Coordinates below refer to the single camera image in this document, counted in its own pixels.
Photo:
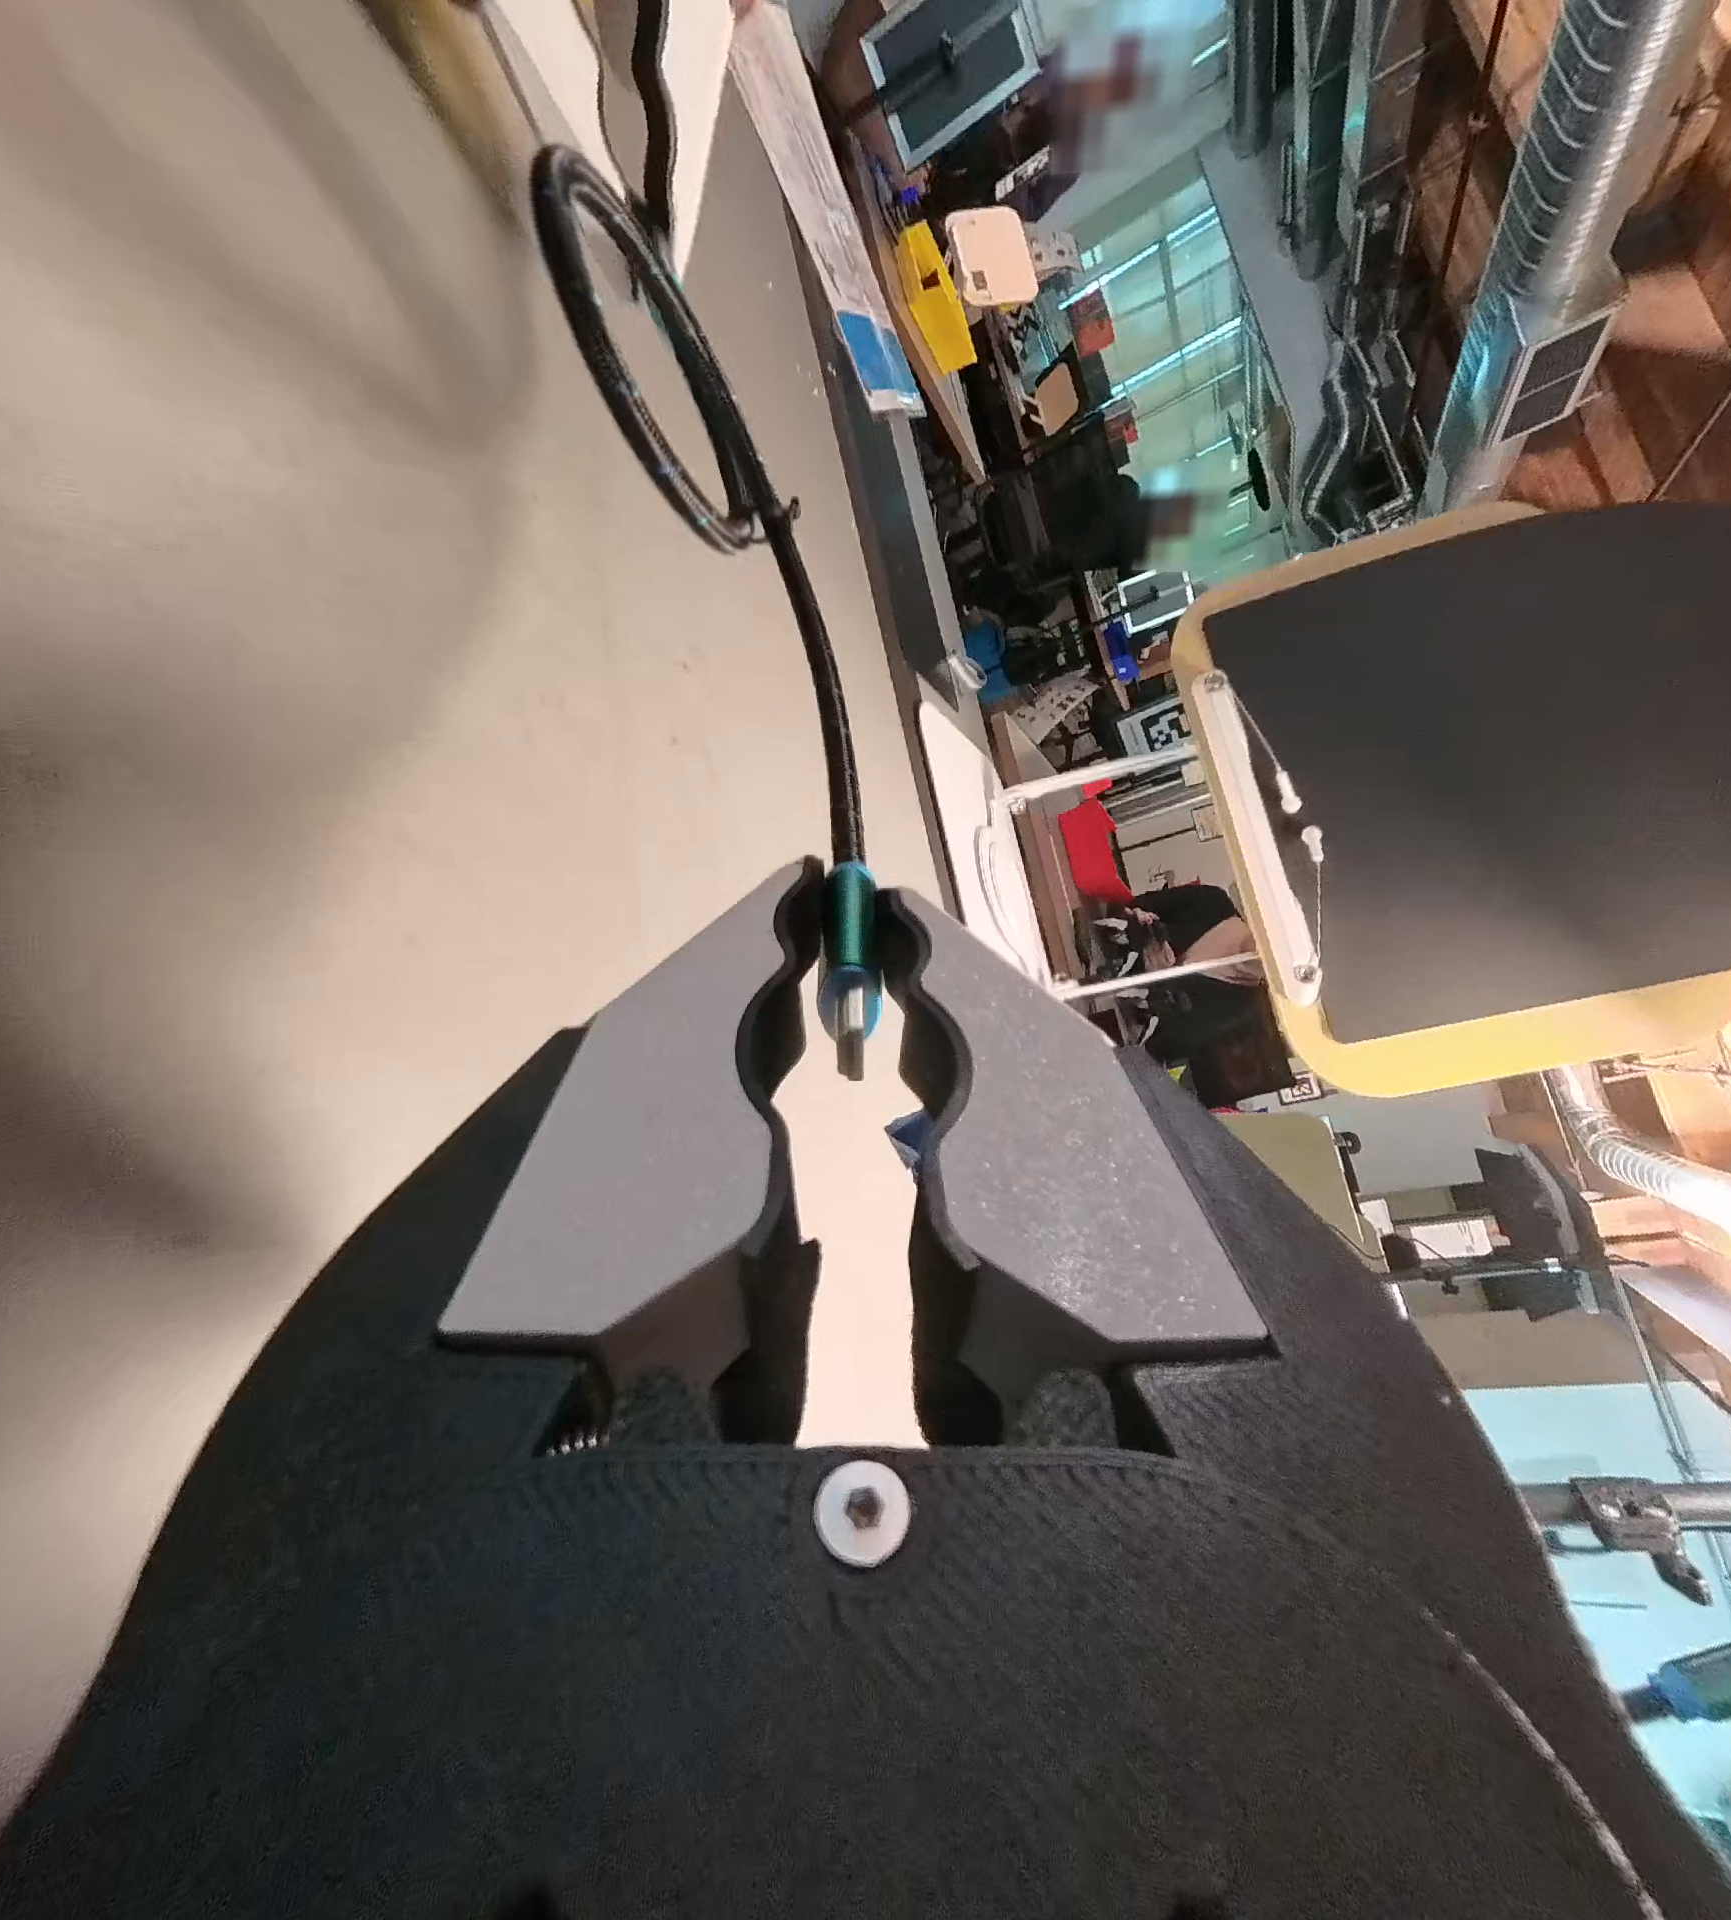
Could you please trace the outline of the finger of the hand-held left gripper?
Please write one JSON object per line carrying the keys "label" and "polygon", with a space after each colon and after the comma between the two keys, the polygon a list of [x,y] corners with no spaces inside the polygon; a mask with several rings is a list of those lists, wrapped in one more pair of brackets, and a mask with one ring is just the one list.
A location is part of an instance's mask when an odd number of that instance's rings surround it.
{"label": "finger of the hand-held left gripper", "polygon": [[683,255],[681,112],[673,3],[493,3],[491,33],[519,103],[549,107],[621,190],[663,257]]}

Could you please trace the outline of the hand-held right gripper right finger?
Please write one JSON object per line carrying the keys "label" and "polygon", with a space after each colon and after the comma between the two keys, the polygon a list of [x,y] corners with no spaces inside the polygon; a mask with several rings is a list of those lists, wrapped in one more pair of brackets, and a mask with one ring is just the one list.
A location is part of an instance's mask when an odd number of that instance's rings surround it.
{"label": "hand-held right gripper right finger", "polygon": [[927,1445],[997,1445],[1033,1393],[1253,1363],[1271,1335],[1117,1048],[953,919],[885,899],[899,1072],[925,1119],[909,1240]]}

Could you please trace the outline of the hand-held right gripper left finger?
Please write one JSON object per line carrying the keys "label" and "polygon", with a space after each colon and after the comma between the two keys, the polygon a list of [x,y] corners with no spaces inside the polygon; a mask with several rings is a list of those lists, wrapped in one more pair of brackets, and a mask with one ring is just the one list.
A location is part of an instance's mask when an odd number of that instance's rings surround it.
{"label": "hand-held right gripper left finger", "polygon": [[775,1096],[805,1051],[823,880],[783,867],[581,1026],[445,1349],[577,1363],[609,1409],[681,1380],[721,1438],[797,1438],[819,1253]]}

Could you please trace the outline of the blue white printed paper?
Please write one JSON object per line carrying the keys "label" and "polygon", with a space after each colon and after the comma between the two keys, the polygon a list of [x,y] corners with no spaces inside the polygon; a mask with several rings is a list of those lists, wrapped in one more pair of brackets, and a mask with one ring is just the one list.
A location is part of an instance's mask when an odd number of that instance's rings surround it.
{"label": "blue white printed paper", "polygon": [[811,263],[861,401],[915,421],[925,401],[895,335],[785,4],[733,3],[731,75]]}

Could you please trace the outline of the red box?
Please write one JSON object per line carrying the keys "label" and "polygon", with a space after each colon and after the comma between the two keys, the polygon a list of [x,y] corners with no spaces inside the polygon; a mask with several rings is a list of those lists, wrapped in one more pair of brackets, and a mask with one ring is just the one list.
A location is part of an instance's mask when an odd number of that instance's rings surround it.
{"label": "red box", "polygon": [[1123,909],[1131,906],[1133,889],[1123,874],[1115,823],[1101,793],[1099,787],[1087,787],[1083,798],[1057,817],[1055,827],[1073,891],[1093,904]]}

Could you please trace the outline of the grey framed screen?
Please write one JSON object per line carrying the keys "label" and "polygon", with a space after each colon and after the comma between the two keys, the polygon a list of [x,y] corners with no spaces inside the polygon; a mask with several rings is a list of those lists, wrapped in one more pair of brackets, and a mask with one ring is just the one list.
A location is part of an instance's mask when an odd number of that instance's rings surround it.
{"label": "grey framed screen", "polygon": [[931,163],[1041,75],[1031,4],[907,3],[859,36],[877,114],[905,175]]}

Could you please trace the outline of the yellow plastic bin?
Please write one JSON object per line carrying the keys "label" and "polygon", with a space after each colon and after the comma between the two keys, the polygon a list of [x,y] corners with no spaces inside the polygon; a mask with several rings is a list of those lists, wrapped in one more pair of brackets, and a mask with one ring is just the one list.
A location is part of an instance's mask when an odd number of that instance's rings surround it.
{"label": "yellow plastic bin", "polygon": [[973,333],[947,260],[927,222],[905,225],[893,242],[901,308],[941,375],[975,362]]}

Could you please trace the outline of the white boxy device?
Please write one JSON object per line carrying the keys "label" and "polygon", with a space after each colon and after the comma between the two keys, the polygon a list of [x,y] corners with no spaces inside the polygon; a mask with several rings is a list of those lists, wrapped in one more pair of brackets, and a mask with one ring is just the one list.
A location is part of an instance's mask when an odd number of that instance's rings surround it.
{"label": "white boxy device", "polygon": [[945,260],[965,308],[1029,307],[1039,290],[1033,245],[1007,205],[951,211],[943,219]]}

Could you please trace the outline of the metal bar with clamp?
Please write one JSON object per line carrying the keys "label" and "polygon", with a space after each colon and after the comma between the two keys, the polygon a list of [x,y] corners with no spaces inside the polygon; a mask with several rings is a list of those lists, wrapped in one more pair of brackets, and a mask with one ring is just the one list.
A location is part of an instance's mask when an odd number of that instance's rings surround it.
{"label": "metal bar with clamp", "polygon": [[1709,1606],[1711,1586],[1693,1567],[1687,1533],[1731,1533],[1731,1481],[1653,1483],[1583,1476],[1517,1486],[1517,1499],[1541,1533],[1581,1527],[1609,1555],[1641,1555],[1657,1578],[1691,1604]]}

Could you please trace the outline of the black panel with wooden rim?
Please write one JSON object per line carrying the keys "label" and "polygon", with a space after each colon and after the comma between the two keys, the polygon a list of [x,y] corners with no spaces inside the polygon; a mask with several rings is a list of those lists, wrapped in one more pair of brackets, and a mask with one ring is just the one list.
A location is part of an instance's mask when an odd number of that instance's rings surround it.
{"label": "black panel with wooden rim", "polygon": [[1273,1011],[1333,1089],[1731,1019],[1731,505],[1429,517],[1207,593],[1169,671]]}

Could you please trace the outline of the silver spiral duct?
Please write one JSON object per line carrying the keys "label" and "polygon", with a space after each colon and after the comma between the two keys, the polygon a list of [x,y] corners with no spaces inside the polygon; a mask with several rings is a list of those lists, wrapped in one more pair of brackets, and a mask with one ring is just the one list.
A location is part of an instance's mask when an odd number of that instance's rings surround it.
{"label": "silver spiral duct", "polygon": [[1625,299],[1613,245],[1693,94],[1713,3],[1565,3],[1439,417],[1419,512],[1495,499],[1579,407]]}

